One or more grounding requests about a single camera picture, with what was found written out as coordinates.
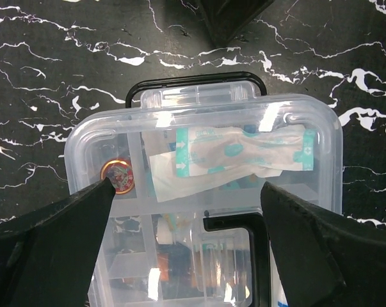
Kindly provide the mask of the brown medicine bottle orange cap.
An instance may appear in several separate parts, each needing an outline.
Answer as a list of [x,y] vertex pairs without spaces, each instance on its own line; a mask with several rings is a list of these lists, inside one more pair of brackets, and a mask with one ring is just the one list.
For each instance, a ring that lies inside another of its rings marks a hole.
[[250,276],[246,265],[247,252],[242,249],[205,249],[191,252],[180,247],[178,251],[158,253],[159,281],[167,285],[177,283],[203,291],[225,285],[245,283]]

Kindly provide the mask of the white gauze packet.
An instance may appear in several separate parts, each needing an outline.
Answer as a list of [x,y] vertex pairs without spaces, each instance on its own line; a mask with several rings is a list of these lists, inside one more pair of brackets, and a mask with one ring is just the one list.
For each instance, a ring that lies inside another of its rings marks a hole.
[[179,128],[175,150],[149,158],[156,198],[183,198],[249,175],[312,171],[315,135],[303,125],[254,133],[240,127]]

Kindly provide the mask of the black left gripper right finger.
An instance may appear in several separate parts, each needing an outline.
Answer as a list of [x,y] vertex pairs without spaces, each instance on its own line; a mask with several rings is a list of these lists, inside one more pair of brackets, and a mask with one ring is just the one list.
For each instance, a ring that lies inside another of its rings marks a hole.
[[289,306],[386,306],[386,230],[269,182],[261,207]]

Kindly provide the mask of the clear plastic box lid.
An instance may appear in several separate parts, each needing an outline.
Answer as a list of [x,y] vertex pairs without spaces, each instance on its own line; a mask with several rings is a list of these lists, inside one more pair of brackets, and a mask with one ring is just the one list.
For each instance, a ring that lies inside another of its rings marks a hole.
[[145,81],[65,144],[71,193],[115,188],[91,306],[282,306],[268,238],[255,268],[247,218],[265,182],[340,214],[342,127],[308,95],[249,75]]

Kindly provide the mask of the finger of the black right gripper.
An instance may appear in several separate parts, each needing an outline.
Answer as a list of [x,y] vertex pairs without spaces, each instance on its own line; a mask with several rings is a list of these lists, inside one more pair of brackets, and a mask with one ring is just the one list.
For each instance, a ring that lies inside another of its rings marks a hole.
[[273,1],[166,1],[168,30],[181,45],[226,47]]

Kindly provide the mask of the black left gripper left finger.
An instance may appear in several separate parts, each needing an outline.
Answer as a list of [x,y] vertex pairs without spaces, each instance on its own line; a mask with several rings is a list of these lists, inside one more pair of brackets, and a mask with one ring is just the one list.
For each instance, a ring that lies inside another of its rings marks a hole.
[[0,306],[84,306],[113,197],[104,179],[0,223]]

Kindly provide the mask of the clear plastic storage box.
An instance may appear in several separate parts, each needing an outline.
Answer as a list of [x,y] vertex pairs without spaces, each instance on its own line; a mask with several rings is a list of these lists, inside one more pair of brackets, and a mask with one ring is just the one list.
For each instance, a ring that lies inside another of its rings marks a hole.
[[150,109],[235,102],[267,93],[263,80],[245,71],[151,79],[131,87],[125,98],[125,108],[135,107],[133,98],[137,95],[140,107]]

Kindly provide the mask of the clear divided tray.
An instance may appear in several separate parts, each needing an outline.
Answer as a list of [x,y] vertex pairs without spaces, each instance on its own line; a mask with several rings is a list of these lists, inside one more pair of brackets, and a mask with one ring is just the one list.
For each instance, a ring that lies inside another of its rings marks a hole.
[[[269,247],[259,191],[264,178],[249,175],[187,197],[159,202],[149,158],[175,150],[173,130],[125,136],[134,188],[116,194],[89,293],[92,306],[269,306]],[[247,282],[189,288],[159,281],[158,253],[180,247],[242,249]]]

